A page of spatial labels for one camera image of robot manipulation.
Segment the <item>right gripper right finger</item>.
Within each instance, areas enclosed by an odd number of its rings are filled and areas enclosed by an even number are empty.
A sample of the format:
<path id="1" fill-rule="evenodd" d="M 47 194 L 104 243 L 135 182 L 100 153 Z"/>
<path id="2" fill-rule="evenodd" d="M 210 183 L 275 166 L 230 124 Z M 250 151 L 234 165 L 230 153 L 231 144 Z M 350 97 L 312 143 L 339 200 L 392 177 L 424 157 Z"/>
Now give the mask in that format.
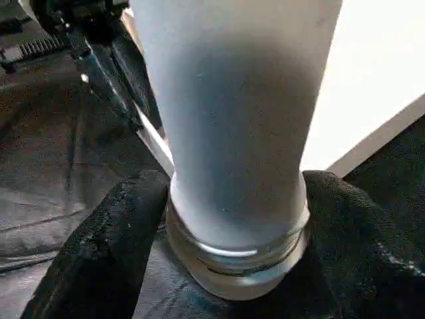
<path id="1" fill-rule="evenodd" d="M 342 318 L 423 318 L 424 251 L 369 195 L 334 173 L 305 171 L 309 226 Z"/>

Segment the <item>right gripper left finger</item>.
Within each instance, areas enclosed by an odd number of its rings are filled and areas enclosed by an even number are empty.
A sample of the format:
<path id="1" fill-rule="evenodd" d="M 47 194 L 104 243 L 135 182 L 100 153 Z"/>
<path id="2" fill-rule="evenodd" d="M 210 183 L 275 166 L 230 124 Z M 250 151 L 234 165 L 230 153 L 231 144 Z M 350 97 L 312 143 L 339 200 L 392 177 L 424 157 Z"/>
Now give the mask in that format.
<path id="1" fill-rule="evenodd" d="M 131 318 L 169 184 L 143 170 L 114 186 L 63 244 L 21 318 Z"/>

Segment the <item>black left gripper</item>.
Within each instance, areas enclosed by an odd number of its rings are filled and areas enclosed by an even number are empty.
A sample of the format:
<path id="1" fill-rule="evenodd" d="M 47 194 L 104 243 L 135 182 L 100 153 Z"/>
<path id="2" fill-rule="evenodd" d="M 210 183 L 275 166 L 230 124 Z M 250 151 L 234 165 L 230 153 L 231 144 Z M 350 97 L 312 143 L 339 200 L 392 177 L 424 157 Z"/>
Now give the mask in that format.
<path id="1" fill-rule="evenodd" d="M 26 17 L 1 21 L 1 35 L 20 33 L 24 23 L 32 21 L 48 36 L 1 47 L 3 70 L 13 72 L 15 64 L 71 46 L 77 69 L 87 78 L 90 90 L 131 130 L 142 128 L 133 101 L 155 129 L 163 127 L 145 60 L 135 43 L 114 41 L 111 56 L 108 47 L 83 35 L 91 35 L 98 23 L 118 20 L 122 11 L 129 7 L 129 1 L 18 1 L 17 4 Z"/>

